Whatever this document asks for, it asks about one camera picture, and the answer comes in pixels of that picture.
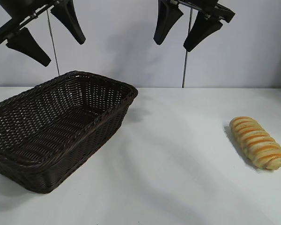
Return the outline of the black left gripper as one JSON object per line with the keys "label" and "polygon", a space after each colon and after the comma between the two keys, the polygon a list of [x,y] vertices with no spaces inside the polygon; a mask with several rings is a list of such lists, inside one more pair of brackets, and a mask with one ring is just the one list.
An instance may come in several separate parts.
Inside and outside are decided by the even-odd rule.
{"label": "black left gripper", "polygon": [[6,43],[8,48],[31,57],[45,67],[50,64],[50,57],[38,45],[30,31],[27,28],[21,28],[51,6],[54,6],[51,13],[68,29],[79,44],[84,44],[86,40],[75,13],[73,0],[0,0],[0,6],[11,17],[0,27],[0,44],[9,39]]}

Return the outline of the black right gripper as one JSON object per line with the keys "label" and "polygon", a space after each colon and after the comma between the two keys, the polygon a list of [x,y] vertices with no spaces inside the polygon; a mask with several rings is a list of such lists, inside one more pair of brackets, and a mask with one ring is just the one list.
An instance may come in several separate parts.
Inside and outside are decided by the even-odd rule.
{"label": "black right gripper", "polygon": [[179,3],[199,11],[183,45],[188,52],[218,31],[223,26],[220,20],[229,23],[235,16],[235,12],[219,4],[218,0],[159,0],[154,34],[157,45],[163,43],[171,28],[183,15],[178,7]]}

